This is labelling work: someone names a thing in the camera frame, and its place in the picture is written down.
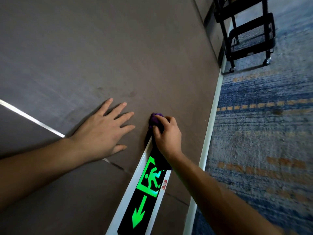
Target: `finger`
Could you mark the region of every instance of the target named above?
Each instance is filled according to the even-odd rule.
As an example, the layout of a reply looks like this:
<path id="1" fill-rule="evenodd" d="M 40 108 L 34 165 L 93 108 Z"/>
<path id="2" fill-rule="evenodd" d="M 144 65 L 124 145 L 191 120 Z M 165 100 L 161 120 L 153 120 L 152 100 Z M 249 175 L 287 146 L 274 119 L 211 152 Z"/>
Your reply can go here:
<path id="1" fill-rule="evenodd" d="M 157 126 L 153 126 L 153 134 L 156 140 L 161 138 L 161 132 Z"/>
<path id="2" fill-rule="evenodd" d="M 120 151 L 122 151 L 122 150 L 125 150 L 125 149 L 127 149 L 127 146 L 126 146 L 126 145 L 121 145 L 121 144 L 115 145 L 115 147 L 113 148 L 113 151 L 112 151 L 111 155 L 112 155 L 112 154 L 115 154 L 115 153 L 118 153 L 118 152 L 120 152 Z"/>
<path id="3" fill-rule="evenodd" d="M 160 116 L 160 115 L 155 115 L 155 117 L 161 121 L 161 123 L 163 124 L 164 127 L 168 126 L 170 123 L 167 121 L 166 118 Z"/>
<path id="4" fill-rule="evenodd" d="M 170 122 L 171 124 L 177 125 L 176 119 L 175 119 L 174 117 L 172 117 L 172 116 L 166 116 L 165 118 L 166 118 L 166 119 L 168 120 L 168 122 Z"/>
<path id="5" fill-rule="evenodd" d="M 110 114 L 108 114 L 108 116 L 115 119 L 122 112 L 126 105 L 127 105 L 126 102 L 119 104 L 114 110 L 112 110 Z"/>
<path id="6" fill-rule="evenodd" d="M 127 133 L 129 133 L 130 131 L 132 131 L 135 128 L 135 125 L 127 125 L 122 127 L 122 134 L 125 135 Z"/>
<path id="7" fill-rule="evenodd" d="M 108 110 L 108 108 L 110 107 L 112 101 L 113 101 L 113 98 L 110 98 L 106 102 L 104 102 L 104 104 L 100 107 L 100 109 L 97 111 L 96 114 L 100 114 L 101 116 L 103 116 Z"/>
<path id="8" fill-rule="evenodd" d="M 129 112 L 127 114 L 123 114 L 121 117 L 117 118 L 115 121 L 119 123 L 119 125 L 124 124 L 127 120 L 129 120 L 135 113 Z"/>

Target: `green arrow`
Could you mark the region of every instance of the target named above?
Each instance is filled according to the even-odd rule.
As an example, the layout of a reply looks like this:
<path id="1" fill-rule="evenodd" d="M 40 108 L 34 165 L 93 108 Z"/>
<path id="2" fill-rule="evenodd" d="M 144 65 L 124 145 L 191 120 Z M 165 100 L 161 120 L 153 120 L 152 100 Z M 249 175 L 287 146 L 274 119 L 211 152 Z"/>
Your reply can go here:
<path id="1" fill-rule="evenodd" d="M 145 214 L 145 211 L 143 211 L 143 213 L 141 213 L 143 206 L 146 202 L 147 196 L 143 196 L 143 199 L 141 201 L 140 207 L 138 209 L 138 213 L 137 213 L 137 208 L 135 208 L 135 211 L 133 213 L 132 219 L 133 219 L 133 228 L 137 226 L 137 224 L 140 223 L 140 221 L 143 218 L 143 215 Z"/>

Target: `blue carpet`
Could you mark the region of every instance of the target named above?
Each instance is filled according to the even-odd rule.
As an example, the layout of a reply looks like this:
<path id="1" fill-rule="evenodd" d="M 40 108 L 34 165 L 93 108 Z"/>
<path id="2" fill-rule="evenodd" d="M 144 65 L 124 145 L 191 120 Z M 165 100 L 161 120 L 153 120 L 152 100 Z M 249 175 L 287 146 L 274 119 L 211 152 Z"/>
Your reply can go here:
<path id="1" fill-rule="evenodd" d="M 276 25 L 271 65 L 252 68 L 263 52 L 224 76 L 206 171 L 273 224 L 313 234 L 313 1 L 268 0 L 268 8 Z M 261 15 L 258 4 L 236 21 Z M 199 209 L 193 234 L 214 234 Z"/>

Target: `hand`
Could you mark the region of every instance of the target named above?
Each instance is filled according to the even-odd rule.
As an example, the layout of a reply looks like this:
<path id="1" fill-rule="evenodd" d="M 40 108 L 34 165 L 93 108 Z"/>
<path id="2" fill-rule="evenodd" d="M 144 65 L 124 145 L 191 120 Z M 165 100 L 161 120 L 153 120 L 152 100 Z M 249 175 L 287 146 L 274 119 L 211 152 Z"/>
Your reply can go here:
<path id="1" fill-rule="evenodd" d="M 123 114 L 115 119 L 127 105 L 126 102 L 117 106 L 112 112 L 103 116 L 111 105 L 113 99 L 108 99 L 103 106 L 74 133 L 70 139 L 79 147 L 86 162 L 100 160 L 121 150 L 127 146 L 116 145 L 122 136 L 132 131 L 135 126 L 120 127 L 129 120 L 134 112 Z"/>
<path id="2" fill-rule="evenodd" d="M 164 126 L 162 134 L 157 126 L 153 127 L 153 134 L 159 151 L 166 159 L 181 155 L 182 133 L 177 126 L 176 119 L 169 116 L 164 118 L 159 115 L 155 117 Z"/>

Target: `small red label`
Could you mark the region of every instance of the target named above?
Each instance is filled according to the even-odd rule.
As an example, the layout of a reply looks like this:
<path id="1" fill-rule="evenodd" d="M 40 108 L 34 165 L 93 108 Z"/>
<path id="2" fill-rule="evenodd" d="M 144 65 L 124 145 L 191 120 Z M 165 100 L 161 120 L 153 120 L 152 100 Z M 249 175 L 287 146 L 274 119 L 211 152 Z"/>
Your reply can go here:
<path id="1" fill-rule="evenodd" d="M 167 183 L 167 180 L 164 180 L 163 185 L 162 185 L 162 189 L 165 189 L 166 183 Z"/>

